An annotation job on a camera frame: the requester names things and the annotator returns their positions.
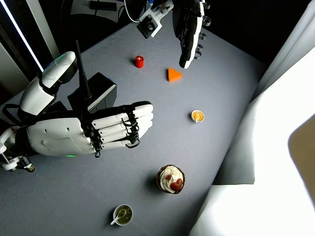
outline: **strawberry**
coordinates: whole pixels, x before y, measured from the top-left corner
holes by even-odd
[[[181,178],[179,178],[176,182],[171,183],[171,189],[175,192],[178,192],[179,190],[181,190],[183,185],[183,180]]]

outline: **cupcake with white frosting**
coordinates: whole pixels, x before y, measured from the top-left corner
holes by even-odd
[[[178,194],[184,187],[185,175],[178,167],[166,165],[158,172],[156,182],[165,193]]]

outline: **robotic hand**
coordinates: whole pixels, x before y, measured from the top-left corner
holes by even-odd
[[[35,78],[25,89],[20,105],[7,104],[3,113],[16,124],[0,136],[0,154],[5,170],[35,170],[28,156],[79,155],[102,149],[140,144],[140,138],[152,126],[153,106],[142,101],[131,105],[99,110],[93,114],[81,111],[45,113],[54,102],[60,85],[71,80],[77,70],[74,52],[67,52],[52,62],[41,78]],[[17,120],[8,108],[18,108]]]
[[[179,65],[187,69],[193,59],[201,56],[202,46],[198,44],[198,39],[202,25],[209,26],[211,22],[210,18],[204,16],[204,3],[205,0],[168,0],[156,7],[155,11],[149,8],[140,17],[137,28],[145,38],[154,37],[162,28],[160,20],[173,10],[175,36],[182,47]]]

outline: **small cup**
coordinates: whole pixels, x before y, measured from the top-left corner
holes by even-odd
[[[193,114],[194,114],[195,112],[200,112],[200,113],[202,114],[202,116],[203,116],[202,120],[196,120],[196,119],[194,118],[194,115],[193,115]],[[192,119],[195,123],[203,122],[203,120],[205,119],[205,114],[203,114],[203,112],[200,111],[200,110],[194,110],[194,111],[191,113],[191,119]]]
[[[121,223],[119,223],[118,221],[115,222],[115,223],[118,224],[119,226],[125,226],[125,225],[127,225],[127,224],[129,224],[129,223],[131,222],[131,220],[132,220],[132,218],[133,218],[133,210],[132,210],[131,206],[129,206],[129,205],[127,205],[127,204],[119,205],[119,206],[116,207],[116,209],[114,210],[113,219],[116,218],[116,212],[117,212],[117,210],[118,210],[120,207],[126,207],[126,208],[129,208],[129,209],[131,210],[131,219],[130,219],[127,223],[121,224]]]

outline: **white cable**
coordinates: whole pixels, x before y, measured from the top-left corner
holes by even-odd
[[[25,46],[28,48],[28,50],[29,50],[31,56],[34,58],[36,64],[38,65],[39,69],[41,70],[41,72],[43,72],[43,67],[40,65],[40,63],[39,63],[37,57],[35,56],[33,50],[31,49],[29,43],[28,43],[27,40],[25,39],[25,37],[24,37],[22,31],[20,30],[18,24],[16,23],[15,19],[13,18],[12,14],[11,14],[11,12],[10,12],[10,10],[9,10],[9,8],[8,8],[7,5],[5,4],[4,0],[0,0],[0,2],[1,2],[1,4],[2,4],[2,6],[4,7],[6,13],[8,14],[10,20],[12,21],[12,23],[13,23],[15,29],[16,29],[17,32],[19,33],[21,39],[23,40]]]
[[[127,9],[126,0],[124,0],[124,3],[125,3],[126,12],[127,12],[127,15],[128,15],[128,17],[129,17],[129,19],[130,19],[131,21],[135,22],[135,23],[139,23],[140,21],[135,21],[135,20],[133,20],[133,19],[130,17],[130,15],[129,15],[129,13],[128,13],[128,9]]]

